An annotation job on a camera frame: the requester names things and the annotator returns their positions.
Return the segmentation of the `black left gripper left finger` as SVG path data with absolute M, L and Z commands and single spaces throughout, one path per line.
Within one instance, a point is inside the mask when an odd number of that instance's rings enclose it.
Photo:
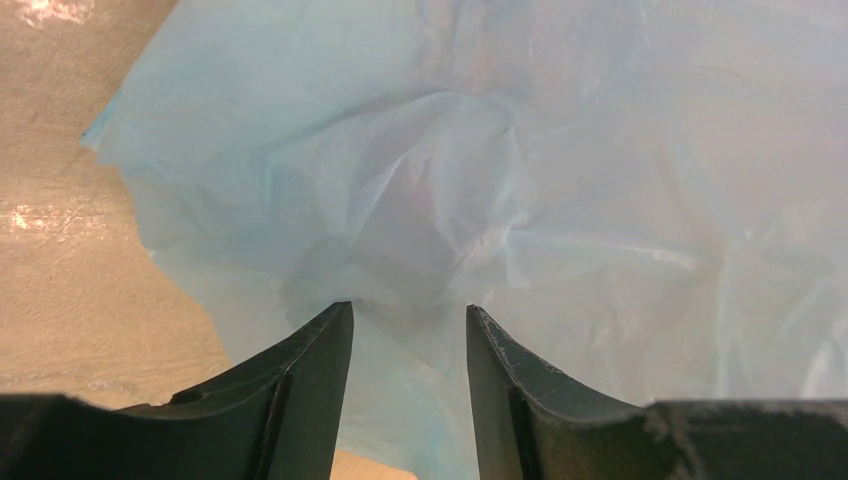
M 326 479 L 354 315 L 336 303 L 288 338 L 163 405 L 1 398 L 5 479 Z

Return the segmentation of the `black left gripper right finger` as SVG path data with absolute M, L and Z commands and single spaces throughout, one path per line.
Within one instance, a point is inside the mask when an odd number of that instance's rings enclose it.
M 639 407 L 566 375 L 485 310 L 466 311 L 483 479 L 843 479 L 843 400 L 674 400 Z

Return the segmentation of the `light blue plastic bag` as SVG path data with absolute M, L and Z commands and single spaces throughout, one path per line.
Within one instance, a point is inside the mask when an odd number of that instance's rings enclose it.
M 422 479 L 470 304 L 638 405 L 847 394 L 843 1 L 181 1 L 82 142 L 234 361 L 351 302 L 337 445 Z

